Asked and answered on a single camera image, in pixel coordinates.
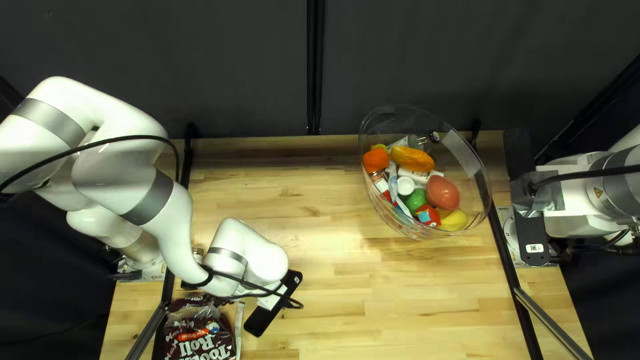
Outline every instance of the white bottle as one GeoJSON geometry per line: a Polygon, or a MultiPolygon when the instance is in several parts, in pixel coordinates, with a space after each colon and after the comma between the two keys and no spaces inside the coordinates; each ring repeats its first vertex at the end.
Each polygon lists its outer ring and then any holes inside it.
{"type": "Polygon", "coordinates": [[[415,181],[417,184],[426,185],[427,181],[429,180],[429,176],[432,176],[432,175],[440,175],[442,177],[444,176],[443,173],[436,170],[432,170],[429,172],[419,172],[419,171],[406,170],[402,167],[398,168],[398,176],[410,177],[411,180],[415,181]]]}

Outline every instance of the wood grain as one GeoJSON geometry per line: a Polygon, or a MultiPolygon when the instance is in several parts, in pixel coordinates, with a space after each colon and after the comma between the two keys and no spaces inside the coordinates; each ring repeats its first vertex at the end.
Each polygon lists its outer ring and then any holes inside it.
{"type": "MultiPolygon", "coordinates": [[[[483,132],[478,146],[496,203],[508,205],[501,132],[483,132]]],[[[243,360],[528,356],[489,223],[446,239],[398,235],[365,194],[356,136],[205,139],[194,149],[193,244],[207,248],[222,219],[241,218],[304,274],[294,297],[305,308],[283,310],[260,338],[244,332],[243,360]]],[[[173,166],[166,151],[157,164],[173,166]]],[[[559,270],[518,274],[588,350],[559,270]]],[[[161,288],[117,285],[102,360],[124,358],[161,288]]],[[[174,297],[182,296],[176,289],[174,297]]],[[[254,308],[255,299],[246,299],[245,319],[254,308]]],[[[225,312],[234,323],[235,306],[225,312]]],[[[545,359],[567,358],[544,328],[536,330],[545,359]]]]}

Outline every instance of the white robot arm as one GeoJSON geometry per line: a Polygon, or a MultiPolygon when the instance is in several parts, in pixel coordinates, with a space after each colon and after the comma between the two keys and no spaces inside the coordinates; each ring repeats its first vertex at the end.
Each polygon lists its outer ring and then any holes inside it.
{"type": "MultiPolygon", "coordinates": [[[[96,89],[67,78],[46,79],[0,124],[0,183],[81,143],[126,135],[166,138],[166,131],[146,113],[96,89]]],[[[191,196],[153,166],[163,147],[153,140],[107,143],[39,168],[5,192],[35,190],[67,210],[73,228],[149,261],[157,249],[139,238],[143,230],[153,234],[168,268],[186,282],[202,283],[210,274],[191,251],[191,196]]],[[[280,246],[230,218],[221,223],[204,264],[272,290],[289,267],[280,246]]],[[[219,297],[251,292],[218,275],[201,289],[219,297]]]]}

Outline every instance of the clear plastic bowl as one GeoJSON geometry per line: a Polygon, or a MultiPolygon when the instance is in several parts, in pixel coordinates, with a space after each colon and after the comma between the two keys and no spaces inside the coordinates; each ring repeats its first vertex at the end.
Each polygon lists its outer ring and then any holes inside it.
{"type": "Polygon", "coordinates": [[[358,146],[360,167],[373,207],[380,217],[400,234],[416,240],[460,234],[475,228],[487,216],[492,204],[492,193],[480,157],[451,125],[436,115],[413,106],[382,106],[370,112],[362,121],[358,146]],[[444,177],[458,188],[459,208],[467,214],[467,224],[462,230],[446,231],[438,227],[429,227],[405,215],[382,196],[365,170],[362,155],[369,151],[372,145],[389,145],[408,135],[411,135],[411,145],[415,146],[418,143],[423,147],[423,150],[435,160],[435,170],[443,172],[444,177]]]}

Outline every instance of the white bottle cap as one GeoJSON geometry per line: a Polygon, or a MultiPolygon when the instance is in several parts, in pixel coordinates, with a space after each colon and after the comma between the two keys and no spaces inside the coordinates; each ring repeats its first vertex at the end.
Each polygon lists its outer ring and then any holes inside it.
{"type": "Polygon", "coordinates": [[[398,177],[398,194],[400,195],[410,195],[415,188],[415,184],[413,180],[411,180],[408,176],[398,177]]]}

